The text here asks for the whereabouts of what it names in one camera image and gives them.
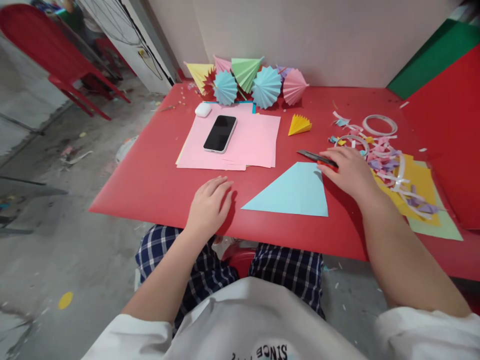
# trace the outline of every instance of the red table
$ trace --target red table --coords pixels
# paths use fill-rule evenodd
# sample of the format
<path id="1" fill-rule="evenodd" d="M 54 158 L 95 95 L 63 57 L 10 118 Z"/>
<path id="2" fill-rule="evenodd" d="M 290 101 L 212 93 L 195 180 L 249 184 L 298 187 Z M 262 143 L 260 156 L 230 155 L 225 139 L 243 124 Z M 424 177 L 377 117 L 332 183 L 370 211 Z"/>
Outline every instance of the red table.
<path id="1" fill-rule="evenodd" d="M 190 131 L 195 108 L 201 101 L 193 89 L 188 90 L 188 84 L 176 84 L 98 194 L 90 211 L 182 228 L 187 222 L 195 191 L 207 180 L 227 175 L 234 181 L 236 196 L 219 234 L 366 261 L 360 211 L 326 176 L 323 183 L 328 217 L 241 208 L 295 162 L 308 161 L 297 150 L 324 150 L 329 146 L 327 138 L 346 133 L 332 125 L 336 120 L 332 115 L 335 110 L 358 125 L 372 114 L 393 119 L 398 125 L 398 139 L 391 144 L 416 160 L 427 160 L 425 153 L 418 152 L 424 146 L 400 110 L 401 100 L 389 90 L 309 87 L 300 104 L 294 107 L 284 104 L 280 98 L 280 104 L 272 109 L 259 111 L 281 116 L 275 168 L 250 166 L 246 171 L 177 168 L 175 161 Z M 175 105 L 175 109 L 160 112 L 171 105 Z M 310 119 L 313 123 L 310 132 L 287 136 L 294 114 Z M 438 183 L 437 187 L 445 206 L 450 208 Z M 463 242 L 418 236 L 450 276 L 480 281 L 480 235 L 462 229 L 460 232 Z"/>

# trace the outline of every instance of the red board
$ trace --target red board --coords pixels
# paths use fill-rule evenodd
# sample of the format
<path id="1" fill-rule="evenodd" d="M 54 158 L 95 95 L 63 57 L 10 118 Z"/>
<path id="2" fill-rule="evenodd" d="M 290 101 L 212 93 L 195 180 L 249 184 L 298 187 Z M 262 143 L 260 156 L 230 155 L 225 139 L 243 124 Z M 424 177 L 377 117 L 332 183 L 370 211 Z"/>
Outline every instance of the red board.
<path id="1" fill-rule="evenodd" d="M 266 115 L 281 116 L 276 144 L 276 167 L 250 166 L 246 171 L 177 168 L 175 161 L 201 102 L 188 84 L 176 84 L 138 140 L 98 194 L 90 211 L 182 228 L 195 191 L 207 180 L 228 175 L 234 181 L 234 203 L 220 229 L 241 239 L 367 260 L 362 216 L 355 202 L 324 177 L 328 217 L 242 210 L 295 162 L 307 162 L 297 150 L 318 152 L 332 146 L 327 138 L 346 133 L 332 122 L 337 111 L 360 125 L 366 116 L 385 115 L 398 124 L 392 145 L 417 160 L 426 160 L 423 147 L 400 110 L 400 99 L 387 89 L 309 87 L 295 107 L 279 99 Z M 175 105 L 175 109 L 166 109 Z M 294 114 L 312 122 L 311 131 L 288 136 Z M 432 255 L 452 276 L 480 280 L 477 266 L 479 236 L 463 231 L 464 242 L 420 235 Z"/>
<path id="2" fill-rule="evenodd" d="M 480 229 L 480 45 L 407 100 L 403 111 L 460 224 Z"/>

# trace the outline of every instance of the gray floor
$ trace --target gray floor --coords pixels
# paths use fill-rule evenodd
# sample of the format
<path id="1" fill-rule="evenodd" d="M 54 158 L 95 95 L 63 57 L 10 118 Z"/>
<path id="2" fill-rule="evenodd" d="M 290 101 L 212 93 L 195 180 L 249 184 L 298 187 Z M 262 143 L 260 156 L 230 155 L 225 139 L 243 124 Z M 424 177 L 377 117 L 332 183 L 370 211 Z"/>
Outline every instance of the gray floor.
<path id="1" fill-rule="evenodd" d="M 121 144 L 145 127 L 161 96 L 149 94 L 136 78 L 122 100 L 96 98 L 106 121 L 72 106 L 7 163 L 0 175 L 45 182 L 68 195 L 38 197 L 27 203 L 10 227 L 34 234 L 0 237 L 0 305 L 34 319 L 19 360 L 80 359 L 133 294 L 134 254 L 149 224 L 89 213 L 93 199 L 116 168 Z M 60 171 L 66 145 L 93 153 Z M 322 307 L 327 320 L 370 359 L 377 349 L 373 323 L 387 307 L 369 264 L 324 257 Z M 73 300 L 64 310 L 66 292 Z"/>

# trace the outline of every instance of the plaid shorts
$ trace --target plaid shorts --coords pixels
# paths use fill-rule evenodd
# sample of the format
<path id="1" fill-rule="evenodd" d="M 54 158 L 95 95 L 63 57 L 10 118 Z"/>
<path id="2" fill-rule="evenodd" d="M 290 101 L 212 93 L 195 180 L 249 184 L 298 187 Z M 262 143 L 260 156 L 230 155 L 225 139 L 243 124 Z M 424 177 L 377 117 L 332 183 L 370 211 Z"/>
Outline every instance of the plaid shorts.
<path id="1" fill-rule="evenodd" d="M 154 225 L 147 231 L 135 255 L 141 283 L 152 273 L 181 232 L 180 228 L 163 225 Z M 203 247 L 193 265 L 173 324 L 174 334 L 186 314 L 214 292 L 239 279 L 237 270 L 219 260 L 212 250 L 213 240 L 214 238 L 211 238 Z M 248 276 L 286 287 L 325 319 L 320 307 L 322 266 L 322 254 L 260 243 Z"/>

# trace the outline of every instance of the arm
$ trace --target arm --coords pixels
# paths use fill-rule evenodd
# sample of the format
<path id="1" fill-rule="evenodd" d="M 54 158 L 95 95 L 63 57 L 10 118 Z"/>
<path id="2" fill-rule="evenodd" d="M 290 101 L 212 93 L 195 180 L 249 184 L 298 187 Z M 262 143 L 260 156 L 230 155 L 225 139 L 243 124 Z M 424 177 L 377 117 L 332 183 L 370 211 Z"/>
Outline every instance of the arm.
<path id="1" fill-rule="evenodd" d="M 318 168 L 360 208 L 368 256 L 389 305 L 440 310 L 456 317 L 471 314 L 453 282 L 380 190 L 360 153 L 335 147 L 320 154 L 334 160 L 339 171 Z"/>
<path id="2" fill-rule="evenodd" d="M 73 14 L 75 11 L 74 0 L 62 0 L 60 6 L 62 6 L 69 14 Z"/>
<path id="3" fill-rule="evenodd" d="M 173 323 L 198 255 L 224 223 L 232 204 L 233 181 L 216 177 L 195 194 L 185 230 L 121 311 L 147 321 Z"/>

